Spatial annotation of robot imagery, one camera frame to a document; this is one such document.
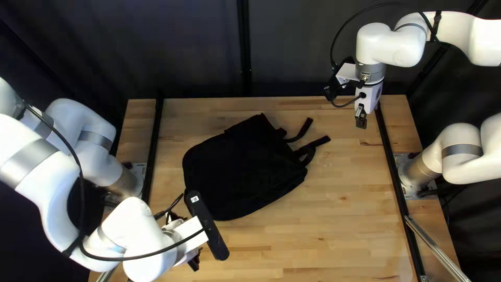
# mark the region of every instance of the black cable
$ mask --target black cable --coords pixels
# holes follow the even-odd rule
[[[418,12],[419,15],[423,18],[423,20],[426,22],[426,25],[428,26],[428,29],[430,30],[431,32],[431,35],[430,35],[430,39],[431,37],[433,36],[433,39],[436,41],[436,42],[440,42],[440,40],[437,38],[437,35],[435,34],[434,32],[434,29],[433,27],[431,26],[431,23],[430,21],[428,20],[428,18],[426,17],[426,15],[423,13],[423,12]]]
[[[346,103],[346,104],[342,104],[342,105],[336,105],[336,104],[334,104],[334,101],[333,101],[333,100],[331,100],[331,104],[332,104],[334,107],[336,107],[336,108],[344,108],[344,107],[346,107],[346,106],[348,106],[348,105],[352,104],[353,102],[355,102],[356,100],[358,100],[358,99],[360,99],[360,98],[362,98],[362,95],[358,95],[358,96],[357,96],[356,98],[354,98],[353,100],[349,101],[349,102],[348,102],[348,103]]]
[[[70,143],[64,138],[64,136],[55,129],[48,121],[46,121],[40,114],[38,114],[28,102],[24,101],[25,107],[28,111],[30,111],[34,116],[36,116],[41,122],[43,122],[48,128],[50,128],[58,137],[63,141],[64,145],[68,148],[71,155],[75,159],[78,167],[80,168],[79,172],[79,182],[80,182],[80,218],[79,218],[79,234],[83,234],[84,229],[84,215],[85,215],[85,189],[84,189],[84,175],[82,173],[82,166],[80,165],[80,160],[78,160],[77,153],[73,150]]]
[[[338,85],[336,88],[341,88],[341,87],[343,87],[343,86],[346,86],[346,85],[351,85],[351,84],[352,84],[352,82],[351,82],[351,81],[348,81],[348,82],[346,82],[346,83],[343,83],[343,84]],[[360,98],[365,98],[365,97],[366,97],[366,95],[365,95],[364,93],[360,93],[357,97],[355,97],[354,99],[352,99],[352,100],[351,100],[351,101],[349,101],[348,103],[343,104],[343,105],[336,105],[336,104],[334,103],[334,100],[336,99],[336,96],[334,96],[334,99],[333,99],[333,98],[332,98],[332,93],[331,93],[331,94],[330,94],[330,96],[329,96],[329,99],[328,99],[328,100],[329,100],[329,102],[330,102],[330,103],[331,103],[331,104],[332,104],[335,108],[344,108],[344,107],[346,107],[346,106],[348,106],[348,105],[352,104],[352,103],[353,103],[353,102],[355,102],[356,100],[358,100],[358,99],[360,99]]]
[[[202,233],[204,230],[205,229],[202,228],[199,231],[193,233],[192,235],[190,235],[190,236],[182,239],[179,242],[175,242],[174,244],[172,244],[172,245],[170,245],[168,247],[165,247],[163,249],[160,249],[158,251],[154,251],[154,252],[151,252],[151,253],[142,254],[142,255],[127,256],[127,257],[104,257],[104,256],[93,255],[93,254],[87,252],[84,249],[83,242],[80,242],[80,250],[82,251],[82,253],[85,256],[88,256],[90,258],[97,259],[97,260],[104,260],[104,261],[126,261],[126,260],[133,260],[133,259],[141,259],[141,258],[145,258],[145,257],[149,257],[149,256],[158,255],[160,253],[163,253],[163,252],[166,252],[166,251],[168,251],[170,249],[173,249],[173,248],[175,248],[175,247],[177,247],[179,245],[182,245],[182,244],[186,243],[187,241],[193,239],[198,234]]]
[[[160,219],[162,216],[164,216],[167,212],[171,211],[176,205],[177,203],[179,203],[179,201],[181,201],[181,199],[183,198],[184,194],[181,193],[181,195],[179,195],[175,200],[174,202],[172,202],[172,204],[170,205],[170,207],[168,207],[167,209],[161,211],[161,212],[158,212],[156,213],[153,217],[155,218],[155,220],[158,220]]]
[[[332,44],[331,44],[331,48],[330,48],[330,52],[329,52],[329,56],[330,56],[330,59],[331,59],[331,66],[332,66],[332,70],[334,72],[338,72],[339,68],[341,66],[338,66],[336,64],[336,62],[334,61],[334,58],[332,56],[332,52],[334,51],[334,45],[339,37],[339,35],[341,34],[342,30],[349,24],[350,21],[352,21],[354,18],[358,17],[359,15],[365,13],[365,12],[368,12],[370,10],[373,10],[373,9],[376,9],[376,8],[381,8],[381,7],[386,7],[386,6],[397,6],[397,5],[405,5],[401,2],[385,2],[385,3],[379,3],[379,4],[376,4],[376,5],[373,5],[373,6],[369,6],[365,9],[362,9],[358,12],[356,12],[354,15],[352,15],[349,19],[347,19],[343,25],[338,29],[334,39],[332,40]],[[428,26],[428,29],[430,29],[430,32],[431,32],[431,36],[430,37],[433,37],[433,39],[437,42],[440,42],[440,40],[438,40],[437,36],[434,34],[433,32],[433,27],[431,26],[431,23],[430,21],[428,20],[428,18],[426,17],[426,15],[423,13],[423,12],[418,12],[419,15],[424,19],[424,21],[426,22],[426,25]]]
[[[395,5],[401,5],[402,3],[400,2],[385,2],[385,3],[380,3],[380,4],[376,4],[376,5],[373,5],[373,6],[370,6],[370,7],[367,7],[365,9],[362,9],[358,12],[356,12],[354,15],[352,15],[349,19],[347,19],[343,25],[338,29],[338,32],[336,33],[336,36],[334,37],[334,39],[332,40],[332,44],[331,44],[331,49],[330,49],[330,58],[331,58],[331,66],[332,66],[332,70],[337,72],[338,71],[338,65],[336,64],[336,62],[334,62],[334,58],[332,56],[332,51],[334,50],[334,44],[336,43],[339,35],[341,34],[342,30],[349,24],[349,22],[351,22],[354,18],[358,17],[359,15],[365,13],[365,12],[368,12],[370,10],[373,10],[373,9],[376,9],[376,8],[381,8],[381,7],[385,7],[385,6],[395,6]]]

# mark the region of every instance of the backpack shoulder strap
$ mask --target backpack shoulder strap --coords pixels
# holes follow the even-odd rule
[[[317,139],[315,141],[312,141],[312,142],[302,146],[297,151],[294,151],[294,154],[296,154],[296,157],[298,157],[298,158],[306,155],[305,159],[301,161],[301,164],[306,166],[313,160],[313,157],[315,156],[315,152],[317,151],[316,147],[323,145],[323,144],[329,142],[330,140],[331,139],[326,135],[320,139]]]
[[[301,127],[301,129],[299,130],[298,134],[295,137],[292,137],[289,139],[284,139],[284,141],[286,143],[292,143],[292,142],[296,142],[297,140],[301,139],[306,134],[306,132],[308,131],[308,129],[310,128],[312,123],[313,123],[313,119],[308,117],[306,119],[305,123],[303,124],[303,126]]]

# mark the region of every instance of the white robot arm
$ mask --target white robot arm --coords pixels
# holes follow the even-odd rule
[[[501,20],[484,20],[460,12],[424,12],[436,38],[460,48],[472,64],[501,65]],[[370,114],[379,101],[386,64],[399,67],[416,65],[423,55],[431,31],[419,13],[401,18],[393,30],[383,23],[371,23],[357,34],[356,64],[343,64],[336,78],[339,83],[364,81],[355,95],[356,117]]]
[[[364,81],[356,95],[356,118],[377,105],[385,65],[412,67],[423,55],[432,33],[441,42],[460,48],[472,64],[501,65],[501,20],[484,20],[459,12],[413,13],[401,18],[391,30],[382,23],[363,26],[357,34],[356,64],[344,64],[336,77],[340,83]],[[501,178],[501,113],[486,119],[481,129],[467,123],[446,127],[438,138],[412,162],[398,168],[402,186],[421,190],[442,175],[453,184]]]
[[[111,270],[119,261],[124,260],[125,273],[136,282],[152,281],[173,266],[192,262],[198,255],[198,247],[209,238],[214,241],[212,245],[209,242],[214,256],[221,260],[228,257],[224,241],[199,198],[192,200],[193,203],[189,205],[191,211],[199,211],[199,216],[187,221],[175,219],[160,228],[146,203],[136,197],[127,197],[89,237],[83,238],[80,245],[75,245],[80,234],[68,216],[67,201],[80,168],[68,156],[68,149],[62,147],[64,144],[50,142],[61,142],[52,136],[54,132],[42,130],[47,135],[44,137],[35,132],[40,127],[30,119],[34,115],[25,112],[22,117],[25,124],[11,117],[13,115],[20,118],[22,100],[10,91],[6,82],[0,86],[9,90],[0,91],[0,98],[5,102],[0,103],[0,181],[37,205],[44,232],[57,250],[82,266],[98,272]],[[97,169],[109,167],[108,150],[103,144],[96,142],[97,139],[82,139],[81,134],[86,131],[96,132],[112,140],[115,131],[108,122],[87,107],[66,99],[53,102],[48,112],[54,117],[54,124],[59,125],[57,129],[73,137],[70,142],[74,144],[74,151],[79,152],[82,164],[87,162],[89,170],[96,169],[92,164]],[[77,122],[71,124],[68,120],[74,121],[75,116],[78,117]],[[95,182],[105,179],[102,176],[109,172],[113,170],[96,174]],[[88,173],[87,176],[92,178],[93,175]],[[152,252],[158,254],[125,260]]]

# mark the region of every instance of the metal mounting plate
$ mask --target metal mounting plate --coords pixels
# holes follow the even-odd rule
[[[397,165],[397,168],[399,166],[405,165],[409,162],[412,161],[412,159],[409,159],[410,153],[402,153],[402,154],[393,154],[393,158],[395,159],[395,164]],[[430,199],[437,199],[436,195],[428,195],[424,197],[418,197],[417,196],[417,191],[411,190],[407,188],[403,183],[400,182],[400,185],[402,186],[402,192],[404,193],[405,200],[430,200]],[[437,185],[435,181],[431,181],[428,184],[428,188],[430,190],[437,189]]]

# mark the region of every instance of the black fabric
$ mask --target black fabric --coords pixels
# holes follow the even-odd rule
[[[279,199],[304,181],[315,146],[330,141],[325,136],[294,152],[286,133],[259,114],[192,147],[183,158],[184,194],[200,192],[214,220],[240,218]]]

